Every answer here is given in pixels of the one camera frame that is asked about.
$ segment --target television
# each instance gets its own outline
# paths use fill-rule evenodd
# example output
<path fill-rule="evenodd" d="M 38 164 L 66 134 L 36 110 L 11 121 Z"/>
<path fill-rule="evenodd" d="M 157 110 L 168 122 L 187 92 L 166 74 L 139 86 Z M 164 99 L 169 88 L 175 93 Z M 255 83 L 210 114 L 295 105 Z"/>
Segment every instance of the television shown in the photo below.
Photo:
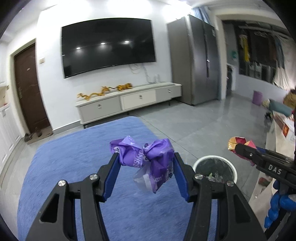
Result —
<path fill-rule="evenodd" d="M 62 27 L 65 78 L 95 69 L 155 62 L 151 20 L 104 18 Z"/>

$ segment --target brown wooden door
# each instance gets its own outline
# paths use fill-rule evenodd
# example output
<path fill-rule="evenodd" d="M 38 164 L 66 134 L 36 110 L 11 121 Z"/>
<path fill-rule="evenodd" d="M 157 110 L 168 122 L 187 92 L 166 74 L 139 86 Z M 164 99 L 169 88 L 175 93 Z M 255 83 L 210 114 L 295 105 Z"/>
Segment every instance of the brown wooden door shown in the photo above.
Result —
<path fill-rule="evenodd" d="M 23 115 L 31 133 L 50 126 L 38 86 L 35 44 L 15 56 L 15 81 Z"/>

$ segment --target floor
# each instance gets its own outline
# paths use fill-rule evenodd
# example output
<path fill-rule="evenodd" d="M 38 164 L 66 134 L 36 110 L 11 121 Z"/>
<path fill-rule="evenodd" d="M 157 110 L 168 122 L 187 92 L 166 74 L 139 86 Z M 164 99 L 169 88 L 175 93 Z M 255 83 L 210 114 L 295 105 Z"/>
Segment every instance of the floor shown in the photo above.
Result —
<path fill-rule="evenodd" d="M 265 109 L 241 96 L 228 97 L 190 106 L 171 101 L 141 108 L 129 113 L 138 116 L 159 138 L 169 138 L 184 162 L 193 165 L 205 155 L 219 155 L 228 159 L 238 173 L 237 186 L 247 200 L 255 187 L 259 171 L 248 161 L 240 159 L 227 150 L 228 140 L 233 136 L 245 137 L 259 146 L 265 146 Z M 125 117 L 121 114 L 88 126 Z M 32 144 L 23 143 L 15 154 L 0 189 L 0 213 L 13 234 L 17 236 L 17 207 L 22 183 L 32 158 L 39 146 L 47 141 L 82 130 L 83 127 L 54 134 Z"/>

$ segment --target purple bin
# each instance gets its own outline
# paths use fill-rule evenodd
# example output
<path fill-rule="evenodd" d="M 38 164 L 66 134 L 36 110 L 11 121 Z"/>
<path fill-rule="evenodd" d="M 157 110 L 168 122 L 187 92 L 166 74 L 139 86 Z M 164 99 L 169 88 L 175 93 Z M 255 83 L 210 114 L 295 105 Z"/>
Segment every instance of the purple bin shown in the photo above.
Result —
<path fill-rule="evenodd" d="M 263 98 L 262 92 L 254 91 L 252 103 L 260 106 L 262 104 L 262 98 Z"/>

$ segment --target white trash can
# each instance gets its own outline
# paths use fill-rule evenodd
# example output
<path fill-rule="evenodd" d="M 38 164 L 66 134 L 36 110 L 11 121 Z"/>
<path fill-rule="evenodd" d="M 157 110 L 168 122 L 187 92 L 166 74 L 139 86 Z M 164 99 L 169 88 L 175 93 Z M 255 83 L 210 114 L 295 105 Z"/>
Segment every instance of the white trash can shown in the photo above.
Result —
<path fill-rule="evenodd" d="M 237 182 L 237 171 L 234 165 L 221 156 L 210 155 L 199 158 L 194 163 L 193 170 L 195 173 L 200 173 L 207 177 L 212 176 L 213 181 L 225 183 L 228 180 L 232 180 L 234 183 Z"/>

